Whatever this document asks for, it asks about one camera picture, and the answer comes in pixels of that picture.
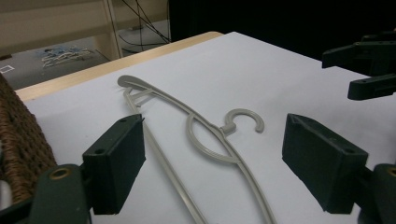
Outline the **white table sheet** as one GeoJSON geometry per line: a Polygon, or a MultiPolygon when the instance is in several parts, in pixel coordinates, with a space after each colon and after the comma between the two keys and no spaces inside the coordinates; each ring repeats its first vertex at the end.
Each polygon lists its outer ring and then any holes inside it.
{"type": "MultiPolygon", "coordinates": [[[[357,224],[351,215],[323,212],[304,183],[282,161],[288,113],[317,120],[369,153],[367,166],[396,161],[396,93],[365,101],[347,99],[349,83],[362,75],[260,40],[229,33],[26,102],[59,164],[82,163],[82,153],[116,120],[131,114],[122,75],[139,77],[192,107],[216,126],[235,108],[259,114],[235,118],[228,140],[259,182],[278,224],[357,224]]],[[[208,158],[186,135],[187,114],[158,98],[140,107],[163,152],[209,224],[264,224],[237,166],[208,158]]],[[[146,161],[128,201],[115,216],[94,224],[194,224],[189,211],[146,145],[146,161]]]]}

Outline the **light wooden shelf unit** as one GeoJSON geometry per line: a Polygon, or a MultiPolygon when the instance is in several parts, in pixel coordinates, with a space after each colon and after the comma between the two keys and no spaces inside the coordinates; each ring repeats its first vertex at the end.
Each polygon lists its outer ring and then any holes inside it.
{"type": "Polygon", "coordinates": [[[110,61],[118,31],[167,18],[167,0],[0,0],[0,56],[92,36],[110,61]]]}

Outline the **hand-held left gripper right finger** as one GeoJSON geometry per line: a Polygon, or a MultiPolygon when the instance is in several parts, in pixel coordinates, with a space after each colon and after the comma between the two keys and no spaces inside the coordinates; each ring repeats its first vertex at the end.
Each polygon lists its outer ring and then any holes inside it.
{"type": "Polygon", "coordinates": [[[366,151],[314,119],[287,115],[282,160],[324,211],[332,214],[352,211],[356,177],[367,159],[366,151]]]}

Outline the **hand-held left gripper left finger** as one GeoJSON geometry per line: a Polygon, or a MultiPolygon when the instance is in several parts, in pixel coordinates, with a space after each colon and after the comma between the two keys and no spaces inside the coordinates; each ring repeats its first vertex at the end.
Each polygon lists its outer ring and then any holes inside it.
{"type": "Polygon", "coordinates": [[[84,153],[89,193],[96,215],[115,215],[123,207],[146,160],[140,114],[116,121],[84,153]]]}

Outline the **brown woven basket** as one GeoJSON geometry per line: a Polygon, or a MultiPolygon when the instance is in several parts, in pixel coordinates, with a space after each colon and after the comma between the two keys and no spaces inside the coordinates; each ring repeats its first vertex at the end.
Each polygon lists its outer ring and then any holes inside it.
{"type": "Polygon", "coordinates": [[[35,115],[1,73],[0,152],[0,180],[9,184],[13,204],[31,198],[38,178],[57,165],[35,115]]]}

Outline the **grey plastic clothes hanger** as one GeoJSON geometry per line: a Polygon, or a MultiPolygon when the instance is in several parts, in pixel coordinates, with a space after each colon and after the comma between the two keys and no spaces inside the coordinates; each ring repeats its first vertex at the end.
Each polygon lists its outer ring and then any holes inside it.
{"type": "MultiPolygon", "coordinates": [[[[256,198],[256,201],[262,212],[264,222],[266,224],[277,224],[276,218],[254,174],[251,173],[246,162],[227,139],[228,135],[236,131],[236,124],[233,120],[238,116],[248,116],[252,118],[256,122],[255,132],[262,133],[264,131],[264,121],[257,113],[245,108],[232,109],[225,115],[224,125],[219,127],[208,121],[205,117],[203,117],[200,113],[196,112],[190,106],[184,104],[177,98],[171,96],[165,91],[158,89],[157,87],[147,83],[146,81],[138,77],[127,75],[120,76],[118,78],[118,85],[125,89],[123,97],[134,114],[140,113],[138,109],[139,104],[137,104],[135,101],[148,95],[162,98],[166,102],[184,111],[188,115],[186,122],[186,134],[195,146],[195,148],[212,160],[237,165],[239,170],[247,180],[247,183],[256,198]],[[205,147],[197,139],[192,128],[192,124],[195,121],[198,121],[201,125],[206,127],[212,134],[215,135],[215,137],[225,147],[225,149],[229,153],[229,156],[221,155],[217,152],[214,152],[213,150],[205,147]]],[[[151,132],[149,126],[146,123],[143,123],[143,132],[145,135],[145,139],[148,142],[148,145],[153,150],[155,157],[157,158],[166,175],[170,179],[172,185],[177,191],[177,194],[181,197],[182,202],[185,204],[188,211],[190,212],[195,224],[208,224],[205,216],[202,214],[198,205],[190,196],[183,182],[177,176],[177,172],[172,167],[171,162],[166,158],[161,146],[155,139],[153,133],[151,132]]]]}

